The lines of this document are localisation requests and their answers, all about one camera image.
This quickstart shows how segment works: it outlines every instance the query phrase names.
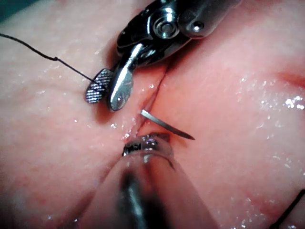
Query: wet tissue surface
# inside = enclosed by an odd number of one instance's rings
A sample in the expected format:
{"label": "wet tissue surface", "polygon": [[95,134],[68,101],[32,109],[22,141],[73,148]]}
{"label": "wet tissue surface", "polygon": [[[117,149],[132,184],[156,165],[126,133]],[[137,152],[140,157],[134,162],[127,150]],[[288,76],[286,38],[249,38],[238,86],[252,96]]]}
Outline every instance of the wet tissue surface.
{"label": "wet tissue surface", "polygon": [[[149,2],[43,0],[0,31],[93,77],[117,60],[117,35]],[[127,139],[163,131],[142,125],[146,108],[196,139],[171,145],[219,228],[269,227],[305,187],[304,10],[299,0],[245,0],[208,38],[138,69],[115,113],[85,102],[89,82],[75,72],[0,39],[1,214],[16,228],[77,219]],[[290,219],[283,228],[304,227]]]}

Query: forceps jaw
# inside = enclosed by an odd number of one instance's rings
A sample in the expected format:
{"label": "forceps jaw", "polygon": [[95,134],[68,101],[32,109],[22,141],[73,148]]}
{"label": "forceps jaw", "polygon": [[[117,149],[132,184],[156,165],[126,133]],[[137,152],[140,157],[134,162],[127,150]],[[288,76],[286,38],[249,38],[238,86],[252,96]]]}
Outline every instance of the forceps jaw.
{"label": "forceps jaw", "polygon": [[142,49],[143,44],[139,43],[121,58],[110,82],[107,98],[107,106],[110,111],[121,110],[129,99],[133,87],[132,73],[137,67],[137,60]]}

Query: curved suture needle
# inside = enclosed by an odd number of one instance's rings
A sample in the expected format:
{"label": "curved suture needle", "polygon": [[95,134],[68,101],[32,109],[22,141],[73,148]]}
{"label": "curved suture needle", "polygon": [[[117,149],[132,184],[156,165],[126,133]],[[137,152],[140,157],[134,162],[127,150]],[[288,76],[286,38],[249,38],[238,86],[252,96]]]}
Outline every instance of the curved suture needle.
{"label": "curved suture needle", "polygon": [[183,132],[183,131],[178,130],[177,128],[175,128],[171,125],[168,125],[167,123],[161,121],[160,119],[152,116],[149,112],[147,112],[145,110],[141,111],[141,115],[143,115],[145,118],[151,120],[152,122],[162,126],[164,129],[167,129],[167,130],[171,131],[172,133],[174,133],[174,134],[176,134],[180,137],[184,137],[184,138],[187,138],[187,139],[190,139],[190,140],[195,140],[195,138],[193,138],[192,136],[190,136],[186,132]]}

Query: skin surface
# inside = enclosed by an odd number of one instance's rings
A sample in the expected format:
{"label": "skin surface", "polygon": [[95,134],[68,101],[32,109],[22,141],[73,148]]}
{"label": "skin surface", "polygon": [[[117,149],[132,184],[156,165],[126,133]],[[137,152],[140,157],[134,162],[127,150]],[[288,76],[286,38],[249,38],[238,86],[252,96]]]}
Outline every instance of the skin surface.
{"label": "skin surface", "polygon": [[[93,77],[150,2],[42,0],[0,31]],[[85,102],[81,76],[0,39],[1,213],[21,228],[77,218],[161,84],[151,113],[196,138],[171,145],[219,227],[268,227],[305,187],[304,11],[302,0],[245,0],[208,38],[137,70],[115,113]],[[138,134],[151,131],[164,130],[147,122]]]}

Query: black suture thread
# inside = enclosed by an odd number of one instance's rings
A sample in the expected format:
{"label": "black suture thread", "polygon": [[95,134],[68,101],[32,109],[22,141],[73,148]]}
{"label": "black suture thread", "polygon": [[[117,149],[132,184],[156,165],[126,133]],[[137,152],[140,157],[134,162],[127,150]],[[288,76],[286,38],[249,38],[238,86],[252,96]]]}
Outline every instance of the black suture thread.
{"label": "black suture thread", "polygon": [[284,222],[284,220],[287,218],[287,216],[292,212],[292,210],[295,208],[297,203],[301,200],[301,198],[305,195],[305,189],[302,189],[300,193],[296,196],[294,201],[290,204],[290,206],[284,211],[284,213],[281,215],[281,217],[277,220],[276,223],[272,224],[269,229],[278,229],[280,225]]}
{"label": "black suture thread", "polygon": [[78,73],[79,75],[83,76],[84,78],[86,78],[87,80],[90,80],[93,83],[96,83],[93,79],[89,78],[88,76],[84,75],[83,73],[81,73],[80,71],[76,70],[75,68],[73,68],[72,66],[68,65],[66,62],[64,62],[63,60],[61,60],[60,58],[58,58],[57,56],[55,57],[50,57],[47,56],[45,54],[43,54],[42,52],[38,51],[37,49],[34,49],[32,46],[30,46],[29,44],[27,44],[26,42],[23,42],[22,40],[19,40],[15,37],[9,36],[9,35],[5,35],[3,33],[0,33],[0,37],[4,37],[4,38],[8,38],[11,39],[13,41],[16,41],[20,44],[23,44],[24,46],[26,46],[27,48],[31,49],[33,52],[37,53],[38,55],[42,56],[45,59],[48,59],[50,61],[59,61],[60,63],[62,63],[63,65],[65,65],[66,67],[72,69],[73,71],[75,71],[76,73]]}

